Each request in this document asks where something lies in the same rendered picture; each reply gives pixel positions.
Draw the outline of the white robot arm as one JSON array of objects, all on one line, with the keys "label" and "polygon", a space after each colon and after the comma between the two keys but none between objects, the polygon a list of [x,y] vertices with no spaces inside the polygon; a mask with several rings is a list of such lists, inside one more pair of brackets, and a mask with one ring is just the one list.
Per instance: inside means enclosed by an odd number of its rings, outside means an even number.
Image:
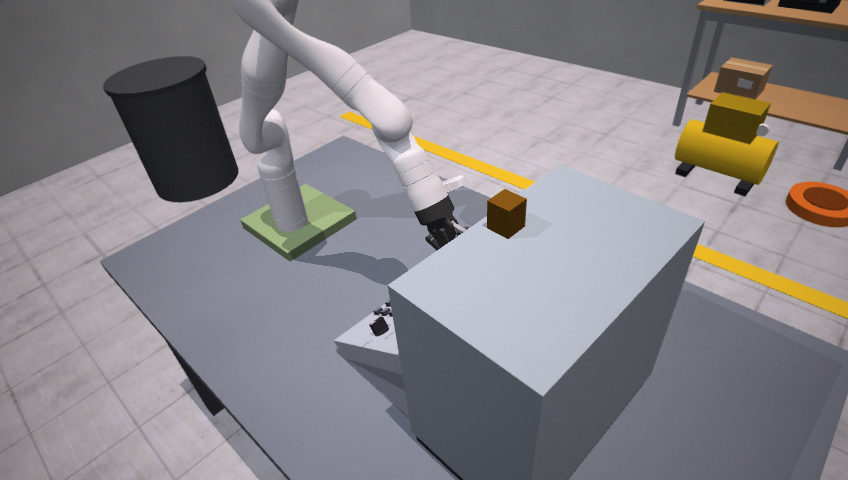
[{"label": "white robot arm", "polygon": [[348,53],[293,26],[298,1],[230,0],[235,12],[254,29],[241,63],[239,132],[250,153],[268,150],[258,163],[258,171],[276,228],[296,231],[308,221],[287,126],[281,114],[273,109],[285,90],[288,55],[372,124],[373,133],[391,161],[414,212],[466,185],[462,175],[441,181],[411,132],[410,111],[397,97],[378,84]]}]

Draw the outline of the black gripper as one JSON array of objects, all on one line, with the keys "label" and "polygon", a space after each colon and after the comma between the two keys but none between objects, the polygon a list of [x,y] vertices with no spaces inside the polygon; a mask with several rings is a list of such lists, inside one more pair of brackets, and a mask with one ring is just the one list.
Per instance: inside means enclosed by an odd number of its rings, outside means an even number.
[{"label": "black gripper", "polygon": [[463,228],[458,225],[458,221],[453,216],[453,211],[454,205],[447,195],[441,201],[414,212],[419,223],[424,226],[427,225],[429,235],[425,237],[425,240],[436,251],[469,229],[467,226]]}]

